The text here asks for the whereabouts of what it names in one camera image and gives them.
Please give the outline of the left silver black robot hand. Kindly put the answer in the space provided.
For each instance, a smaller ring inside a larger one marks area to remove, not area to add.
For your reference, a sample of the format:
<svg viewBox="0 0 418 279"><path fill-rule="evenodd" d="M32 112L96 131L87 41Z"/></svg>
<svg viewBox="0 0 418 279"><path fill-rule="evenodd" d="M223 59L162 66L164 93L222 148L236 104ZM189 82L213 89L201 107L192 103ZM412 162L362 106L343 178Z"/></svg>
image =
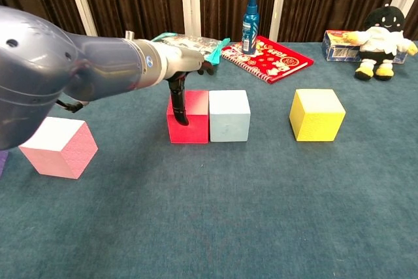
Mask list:
<svg viewBox="0 0 418 279"><path fill-rule="evenodd" d="M187 126L189 121L185 109L185 79L191 72L214 75L215 67L200 52L187 48L171 48L166 59L167 71L164 79L169 84L173 114L180 125Z"/></svg>

